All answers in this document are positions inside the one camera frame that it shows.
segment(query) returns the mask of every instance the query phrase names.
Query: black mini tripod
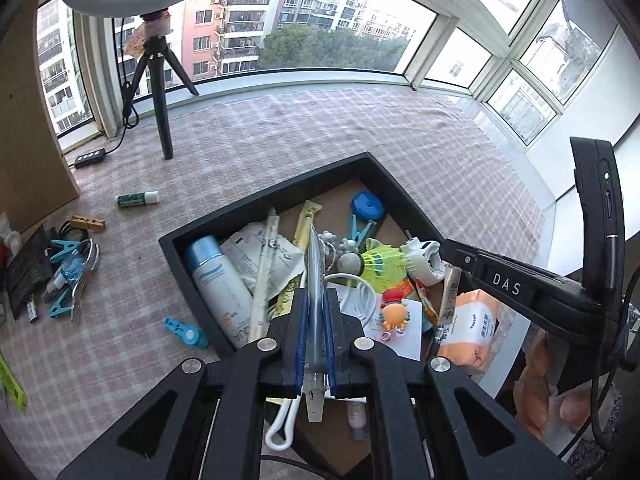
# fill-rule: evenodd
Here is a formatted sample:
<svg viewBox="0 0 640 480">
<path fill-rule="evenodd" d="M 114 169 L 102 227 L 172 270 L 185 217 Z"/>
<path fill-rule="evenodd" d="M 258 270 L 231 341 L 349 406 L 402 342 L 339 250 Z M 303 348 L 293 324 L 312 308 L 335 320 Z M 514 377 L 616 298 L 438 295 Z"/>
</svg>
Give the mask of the black mini tripod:
<svg viewBox="0 0 640 480">
<path fill-rule="evenodd" d="M 158 10 L 150 14 L 144 14 L 142 19 L 145 22 L 152 22 L 160 18 L 162 12 L 166 9 Z M 151 36 L 145 41 L 145 53 L 140 57 L 136 72 L 133 75 L 133 81 L 129 87 L 127 102 L 125 104 L 125 115 L 128 117 L 131 113 L 131 105 L 136 95 L 136 88 L 140 84 L 143 73 L 145 73 L 147 65 L 149 66 L 149 74 L 151 76 L 151 94 L 154 99 L 154 108 L 156 109 L 156 121 L 158 122 L 158 132 L 160 134 L 160 143 L 162 144 L 162 152 L 164 158 L 174 158 L 174 147 L 171 142 L 171 132 L 169 131 L 169 116 L 166 109 L 166 98 L 164 96 L 164 61 L 174 69 L 177 76 L 193 95 L 199 95 L 195 85 L 187 76 L 184 68 L 175 57 L 175 54 L 167 46 L 164 36 Z"/>
</svg>

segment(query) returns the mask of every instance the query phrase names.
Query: silver pivot bolt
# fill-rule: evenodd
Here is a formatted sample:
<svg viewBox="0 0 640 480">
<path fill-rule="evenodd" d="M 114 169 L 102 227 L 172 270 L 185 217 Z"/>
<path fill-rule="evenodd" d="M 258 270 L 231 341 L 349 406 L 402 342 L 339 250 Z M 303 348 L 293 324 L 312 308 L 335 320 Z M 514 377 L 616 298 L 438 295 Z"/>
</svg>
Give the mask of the silver pivot bolt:
<svg viewBox="0 0 640 480">
<path fill-rule="evenodd" d="M 431 360 L 431 368 L 437 372 L 446 372 L 451 368 L 451 363 L 446 357 L 434 357 Z"/>
<path fill-rule="evenodd" d="M 371 350 L 373 348 L 373 339 L 368 337 L 359 337 L 353 342 L 358 350 Z"/>
<path fill-rule="evenodd" d="M 182 371 L 186 374 L 194 374 L 202 368 L 202 363 L 198 359 L 187 359 L 182 363 Z"/>
<path fill-rule="evenodd" d="M 262 350 L 263 352 L 273 350 L 276 346 L 278 346 L 278 342 L 270 337 L 263 337 L 258 341 L 258 350 Z"/>
</svg>

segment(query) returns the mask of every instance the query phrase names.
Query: triangular cutout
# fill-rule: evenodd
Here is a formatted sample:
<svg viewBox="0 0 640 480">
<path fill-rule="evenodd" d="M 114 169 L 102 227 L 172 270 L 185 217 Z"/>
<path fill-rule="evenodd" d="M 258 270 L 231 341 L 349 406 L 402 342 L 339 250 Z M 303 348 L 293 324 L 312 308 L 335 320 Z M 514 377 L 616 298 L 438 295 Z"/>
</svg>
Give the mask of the triangular cutout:
<svg viewBox="0 0 640 480">
<path fill-rule="evenodd" d="M 480 456 L 489 456 L 515 442 L 513 433 L 505 428 L 468 390 L 456 388 L 454 394 Z"/>
<path fill-rule="evenodd" d="M 156 454 L 164 427 L 178 394 L 169 390 L 118 437 L 118 446 L 150 460 Z"/>
</svg>

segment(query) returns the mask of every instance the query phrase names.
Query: blue lid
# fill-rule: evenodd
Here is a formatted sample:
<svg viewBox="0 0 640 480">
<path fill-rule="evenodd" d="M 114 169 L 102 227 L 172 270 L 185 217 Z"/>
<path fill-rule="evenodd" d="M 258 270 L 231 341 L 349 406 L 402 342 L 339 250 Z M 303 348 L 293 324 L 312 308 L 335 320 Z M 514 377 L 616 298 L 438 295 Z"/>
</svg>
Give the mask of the blue lid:
<svg viewBox="0 0 640 480">
<path fill-rule="evenodd" d="M 357 193 L 351 200 L 351 211 L 359 220 L 379 220 L 385 213 L 380 199 L 369 191 Z"/>
<path fill-rule="evenodd" d="M 205 236 L 185 249 L 184 265 L 189 272 L 193 272 L 204 262 L 208 262 L 220 254 L 222 251 L 216 239 L 212 235 Z"/>
</svg>

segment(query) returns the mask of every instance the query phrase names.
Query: orange toy figurine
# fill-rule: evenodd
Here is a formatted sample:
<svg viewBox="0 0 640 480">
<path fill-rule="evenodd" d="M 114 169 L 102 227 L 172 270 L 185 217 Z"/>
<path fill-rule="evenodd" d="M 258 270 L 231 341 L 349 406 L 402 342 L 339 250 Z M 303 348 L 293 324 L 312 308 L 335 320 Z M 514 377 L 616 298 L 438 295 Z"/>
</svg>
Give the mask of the orange toy figurine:
<svg viewBox="0 0 640 480">
<path fill-rule="evenodd" d="M 409 322 L 409 311 L 402 304 L 404 294 L 400 288 L 390 288 L 382 293 L 382 305 L 380 305 L 380 323 L 387 331 L 382 339 L 388 341 L 391 338 L 390 332 L 395 329 L 401 334 L 404 327 Z"/>
</svg>

